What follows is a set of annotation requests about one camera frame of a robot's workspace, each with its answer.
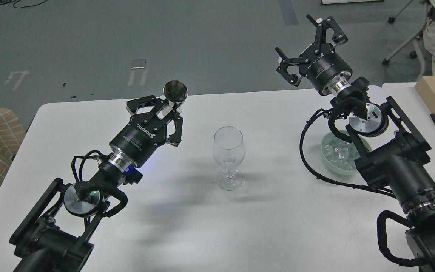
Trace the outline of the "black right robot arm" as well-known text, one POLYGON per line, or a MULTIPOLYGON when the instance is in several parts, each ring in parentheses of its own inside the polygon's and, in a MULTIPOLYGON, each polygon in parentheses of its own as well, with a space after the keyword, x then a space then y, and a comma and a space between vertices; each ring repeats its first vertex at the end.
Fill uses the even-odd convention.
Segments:
POLYGON ((306 122, 299 141, 300 157, 316 179, 395 198, 406 217, 384 210, 376 221, 382 255, 402 267, 435 272, 435 182, 424 168, 430 162, 429 143, 392 97, 375 104, 364 77, 349 82, 352 69, 336 53, 348 41, 333 17, 317 21, 314 41, 298 56, 287 57, 280 48, 277 72, 289 84, 306 78, 321 96, 333 95, 329 110, 319 109, 306 122), (345 184, 316 172, 303 153, 304 137, 318 117, 328 119, 333 136, 355 145, 356 169, 366 185, 345 184))

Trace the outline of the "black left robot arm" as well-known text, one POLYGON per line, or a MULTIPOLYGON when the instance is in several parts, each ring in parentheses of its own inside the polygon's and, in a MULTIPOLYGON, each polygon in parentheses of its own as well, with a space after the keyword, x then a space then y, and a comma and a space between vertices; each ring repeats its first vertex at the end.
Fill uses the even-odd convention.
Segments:
POLYGON ((54 179, 10 237, 20 261, 16 272, 79 272, 94 249, 90 238, 104 218, 122 211, 120 187, 138 184, 140 167, 164 144, 181 143, 180 107, 186 95, 130 100, 130 120, 110 141, 110 153, 92 150, 71 166, 72 184, 54 179))

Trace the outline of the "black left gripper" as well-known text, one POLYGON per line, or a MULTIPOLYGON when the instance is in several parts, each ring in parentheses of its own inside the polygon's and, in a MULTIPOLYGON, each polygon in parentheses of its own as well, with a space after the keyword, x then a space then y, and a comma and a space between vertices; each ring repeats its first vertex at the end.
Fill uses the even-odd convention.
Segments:
POLYGON ((154 95, 126 102, 131 118, 110 141, 109 146, 122 151, 136 168, 141 168, 158 147, 164 144, 179 146, 182 141, 183 117, 180 116, 180 109, 167 107, 162 110, 165 106, 166 99, 154 95), (139 114, 138 111, 145 107, 150 107, 150 111, 139 114))

